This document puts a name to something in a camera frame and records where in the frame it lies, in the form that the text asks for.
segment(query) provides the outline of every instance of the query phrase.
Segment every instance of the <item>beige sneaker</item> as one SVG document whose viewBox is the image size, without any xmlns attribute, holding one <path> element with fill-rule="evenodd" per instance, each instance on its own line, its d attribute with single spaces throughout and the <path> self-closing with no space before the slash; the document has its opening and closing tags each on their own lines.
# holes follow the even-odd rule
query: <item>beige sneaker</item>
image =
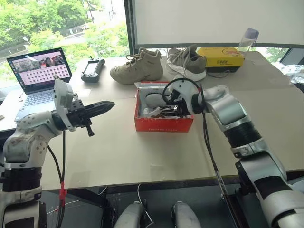
<svg viewBox="0 0 304 228">
<path fill-rule="evenodd" d="M 136 55 L 126 56 L 129 62 L 111 69 L 111 77 L 121 84 L 133 84 L 140 81 L 155 81 L 162 77 L 161 53 L 148 51 L 141 47 Z"/>
</svg>

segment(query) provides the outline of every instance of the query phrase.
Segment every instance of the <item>sneaker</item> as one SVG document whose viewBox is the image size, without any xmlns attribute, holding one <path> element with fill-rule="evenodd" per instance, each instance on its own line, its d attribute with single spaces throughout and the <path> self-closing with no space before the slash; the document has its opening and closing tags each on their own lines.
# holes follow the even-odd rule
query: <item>sneaker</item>
<svg viewBox="0 0 304 228">
<path fill-rule="evenodd" d="M 156 81 L 162 77 L 161 53 L 159 50 L 148 51 L 141 47 L 136 55 L 127 55 L 130 60 L 122 66 L 111 69 L 111 77 L 121 84 L 133 84 L 140 81 Z"/>
<path fill-rule="evenodd" d="M 206 77 L 206 57 L 198 55 L 196 48 L 196 45 L 183 50 L 171 48 L 168 52 L 167 66 L 195 82 L 202 80 Z"/>
</svg>

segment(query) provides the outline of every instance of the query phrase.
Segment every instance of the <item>water bottle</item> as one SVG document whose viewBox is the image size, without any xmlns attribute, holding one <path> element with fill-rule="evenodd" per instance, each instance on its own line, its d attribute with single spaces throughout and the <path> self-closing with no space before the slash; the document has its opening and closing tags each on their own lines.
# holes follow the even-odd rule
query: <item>water bottle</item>
<svg viewBox="0 0 304 228">
<path fill-rule="evenodd" d="M 257 41 L 259 32 L 253 28 L 248 28 L 241 42 L 238 45 L 238 51 L 245 57 L 252 45 Z"/>
</svg>

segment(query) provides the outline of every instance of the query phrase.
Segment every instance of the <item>yellow box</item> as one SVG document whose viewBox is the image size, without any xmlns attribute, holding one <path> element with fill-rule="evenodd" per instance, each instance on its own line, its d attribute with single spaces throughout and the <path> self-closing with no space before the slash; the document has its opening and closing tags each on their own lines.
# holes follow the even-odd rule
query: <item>yellow box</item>
<svg viewBox="0 0 304 228">
<path fill-rule="evenodd" d="M 244 63 L 243 55 L 233 47 L 201 47 L 198 54 L 206 56 L 207 72 L 236 72 Z"/>
</svg>

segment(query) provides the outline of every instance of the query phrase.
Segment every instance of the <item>window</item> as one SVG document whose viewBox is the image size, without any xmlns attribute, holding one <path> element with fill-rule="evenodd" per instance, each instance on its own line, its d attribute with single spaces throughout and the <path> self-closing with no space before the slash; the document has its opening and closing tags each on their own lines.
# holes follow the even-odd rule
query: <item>window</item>
<svg viewBox="0 0 304 228">
<path fill-rule="evenodd" d="M 249 51 L 258 51 L 261 53 L 270 63 L 280 62 L 282 57 L 286 54 L 289 48 L 281 47 L 252 47 Z"/>
<path fill-rule="evenodd" d="M 62 47 L 72 73 L 79 61 L 129 53 L 123 0 L 0 1 L 0 88 L 18 82 L 6 58 Z"/>
</svg>

